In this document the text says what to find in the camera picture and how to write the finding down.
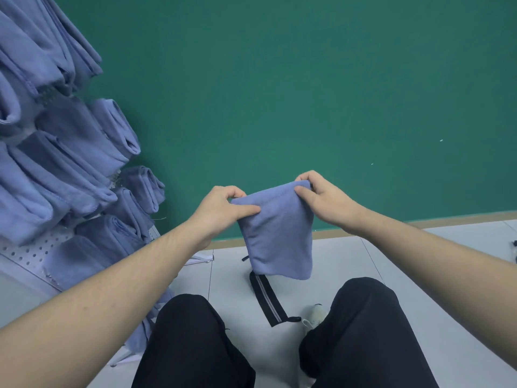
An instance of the black strap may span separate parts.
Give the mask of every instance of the black strap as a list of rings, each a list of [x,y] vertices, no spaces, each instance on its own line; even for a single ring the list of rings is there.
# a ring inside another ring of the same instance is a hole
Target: black strap
[[[282,305],[278,302],[277,296],[271,288],[266,275],[256,275],[255,272],[252,271],[250,272],[250,282],[257,301],[272,327],[286,321],[291,323],[301,321],[301,317],[288,317],[284,308],[282,308]]]

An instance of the person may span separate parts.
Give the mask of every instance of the person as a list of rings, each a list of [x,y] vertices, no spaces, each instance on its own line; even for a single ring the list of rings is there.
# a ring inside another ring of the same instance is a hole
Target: person
[[[296,187],[321,220],[378,247],[476,338],[517,368],[517,267],[361,206],[314,171]],[[237,219],[235,186],[214,187],[183,224],[0,331],[2,385],[84,387],[120,348],[195,252]],[[300,348],[313,387],[436,387],[390,289],[347,281],[325,316],[315,307]],[[158,315],[133,387],[252,387],[255,372],[207,300],[178,295]]]

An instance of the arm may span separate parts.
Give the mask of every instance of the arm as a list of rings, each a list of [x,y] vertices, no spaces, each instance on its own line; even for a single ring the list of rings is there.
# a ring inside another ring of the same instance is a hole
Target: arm
[[[370,211],[321,175],[314,190],[295,190],[323,221],[359,235],[454,317],[517,369],[517,266]]]
[[[0,331],[2,386],[85,387],[141,323],[185,262],[254,205],[214,187],[192,217],[126,259],[81,282]]]

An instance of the beige baseboard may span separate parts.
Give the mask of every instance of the beige baseboard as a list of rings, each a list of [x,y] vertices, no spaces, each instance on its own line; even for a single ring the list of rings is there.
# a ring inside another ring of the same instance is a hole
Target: beige baseboard
[[[456,216],[452,218],[443,219],[419,220],[414,222],[408,222],[407,224],[410,224],[411,226],[414,226],[416,228],[434,228],[444,226],[457,226],[459,224],[497,222],[500,220],[512,219],[517,219],[517,211],[500,212],[494,214]],[[349,236],[351,236],[351,234],[346,233],[340,228],[333,228],[332,230],[316,230],[312,232],[313,240],[324,240],[326,238],[338,238]],[[234,238],[232,240],[212,241],[210,245],[207,247],[207,249],[236,248],[239,246],[246,246],[246,244],[244,243],[244,239]]]

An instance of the leg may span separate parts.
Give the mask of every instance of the leg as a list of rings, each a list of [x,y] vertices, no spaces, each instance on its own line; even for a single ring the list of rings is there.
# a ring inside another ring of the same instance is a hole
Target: leg
[[[172,298],[156,320],[132,388],[252,388],[255,371],[200,295]]]
[[[299,353],[314,388],[438,387],[397,296],[371,278],[341,287]]]

